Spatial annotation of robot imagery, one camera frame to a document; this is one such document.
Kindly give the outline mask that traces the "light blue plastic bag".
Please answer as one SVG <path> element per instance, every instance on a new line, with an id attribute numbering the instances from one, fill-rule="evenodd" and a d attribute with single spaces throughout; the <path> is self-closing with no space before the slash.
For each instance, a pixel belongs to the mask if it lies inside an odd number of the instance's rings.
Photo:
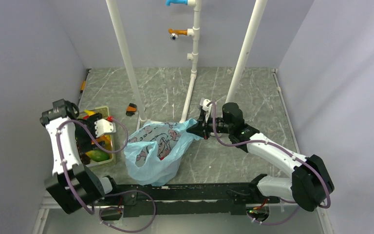
<path id="1" fill-rule="evenodd" d="M 192 118 L 183 123 L 147 122 L 130 135 L 124 149 L 129 177 L 139 185 L 152 186 L 163 186 L 172 180 L 188 148 L 202 139 L 186 131 L 196 123 Z M 171 152 L 160 160 L 158 155 L 164 149 L 171 149 Z"/>

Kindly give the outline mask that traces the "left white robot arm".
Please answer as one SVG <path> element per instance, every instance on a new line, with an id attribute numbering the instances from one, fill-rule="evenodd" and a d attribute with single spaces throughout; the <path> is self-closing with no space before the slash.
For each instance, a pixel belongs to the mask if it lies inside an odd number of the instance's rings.
<path id="1" fill-rule="evenodd" d="M 83 208 L 92 215 L 98 200 L 113 205 L 119 201 L 121 192 L 110 176 L 98 177 L 82 163 L 75 137 L 76 126 L 87 134 L 88 143 L 98 134 L 79 121 L 78 116 L 76 104 L 60 99 L 39 119 L 50 136 L 54 162 L 52 175 L 45 179 L 44 185 L 67 214 Z"/>

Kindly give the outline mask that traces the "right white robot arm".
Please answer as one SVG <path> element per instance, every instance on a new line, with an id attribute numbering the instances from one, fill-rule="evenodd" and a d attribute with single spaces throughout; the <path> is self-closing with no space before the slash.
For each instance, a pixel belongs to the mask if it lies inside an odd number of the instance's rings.
<path id="1" fill-rule="evenodd" d="M 287 177 L 260 174 L 252 180 L 249 197 L 261 202 L 267 197 L 289 200 L 312 212 L 317 207 L 331 206 L 331 193 L 335 190 L 323 159 L 317 155 L 305 156 L 286 149 L 270 140 L 260 130 L 247 124 L 237 103 L 222 106 L 222 116 L 216 117 L 216 104 L 209 99 L 200 102 L 200 115 L 188 133 L 207 139 L 214 134 L 223 146 L 236 147 L 259 156 L 284 172 Z"/>

